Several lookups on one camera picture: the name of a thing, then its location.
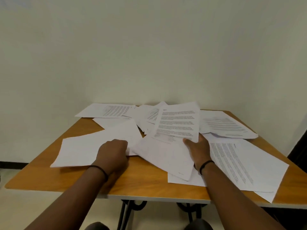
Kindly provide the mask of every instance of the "hand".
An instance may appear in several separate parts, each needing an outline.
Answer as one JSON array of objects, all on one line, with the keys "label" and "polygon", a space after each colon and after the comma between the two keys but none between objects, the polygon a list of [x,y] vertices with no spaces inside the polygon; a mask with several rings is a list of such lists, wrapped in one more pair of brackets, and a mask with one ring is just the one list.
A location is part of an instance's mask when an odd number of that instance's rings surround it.
[{"label": "hand", "polygon": [[183,139],[183,143],[190,150],[197,171],[199,171],[203,163],[211,160],[209,143],[201,134],[198,136],[198,143],[194,143],[185,138]]},{"label": "hand", "polygon": [[105,142],[100,146],[92,165],[101,167],[108,175],[118,170],[125,170],[128,166],[127,145],[127,141],[118,139]]}]

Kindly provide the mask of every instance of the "forearm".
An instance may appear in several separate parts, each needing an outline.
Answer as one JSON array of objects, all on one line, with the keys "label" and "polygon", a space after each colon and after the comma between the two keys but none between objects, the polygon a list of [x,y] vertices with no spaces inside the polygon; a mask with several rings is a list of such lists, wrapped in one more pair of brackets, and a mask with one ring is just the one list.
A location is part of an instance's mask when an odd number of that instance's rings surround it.
[{"label": "forearm", "polygon": [[88,168],[83,175],[56,199],[26,230],[79,229],[104,183],[104,174]]},{"label": "forearm", "polygon": [[225,230],[284,229],[248,199],[214,163],[207,164],[202,174]]}]

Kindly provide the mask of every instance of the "paper stack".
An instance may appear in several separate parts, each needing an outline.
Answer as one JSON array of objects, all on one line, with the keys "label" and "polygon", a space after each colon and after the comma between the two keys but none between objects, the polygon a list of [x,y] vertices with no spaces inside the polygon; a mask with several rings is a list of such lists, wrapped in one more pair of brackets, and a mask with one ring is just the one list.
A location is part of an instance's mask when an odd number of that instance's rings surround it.
[{"label": "paper stack", "polygon": [[[183,138],[209,141],[216,165],[241,190],[272,202],[289,165],[244,139],[258,135],[222,111],[200,110],[196,102],[155,106],[93,103],[77,117],[90,117],[105,130],[63,139],[51,167],[85,166],[94,162],[106,141],[128,141],[127,155],[139,155],[168,172],[168,182],[206,186],[194,169]],[[139,127],[145,135],[142,138]]]}]

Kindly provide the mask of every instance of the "beige wall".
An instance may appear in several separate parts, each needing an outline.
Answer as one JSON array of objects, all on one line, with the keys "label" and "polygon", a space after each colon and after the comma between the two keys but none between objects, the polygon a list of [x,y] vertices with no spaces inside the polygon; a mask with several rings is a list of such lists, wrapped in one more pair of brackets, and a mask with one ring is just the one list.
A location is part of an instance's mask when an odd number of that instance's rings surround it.
[{"label": "beige wall", "polygon": [[0,161],[92,102],[197,100],[287,155],[307,129],[307,0],[32,0],[0,9]]}]

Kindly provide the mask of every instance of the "person's right arm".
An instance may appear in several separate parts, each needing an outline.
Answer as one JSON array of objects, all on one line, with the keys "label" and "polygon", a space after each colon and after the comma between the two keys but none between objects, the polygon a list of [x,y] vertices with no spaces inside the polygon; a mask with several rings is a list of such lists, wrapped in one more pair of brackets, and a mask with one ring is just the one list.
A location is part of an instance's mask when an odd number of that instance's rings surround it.
[{"label": "person's right arm", "polygon": [[[201,134],[198,143],[188,139],[184,139],[184,143],[198,171],[203,163],[211,160],[209,143]],[[214,163],[208,163],[202,175],[225,230],[285,230],[247,198]]]}]

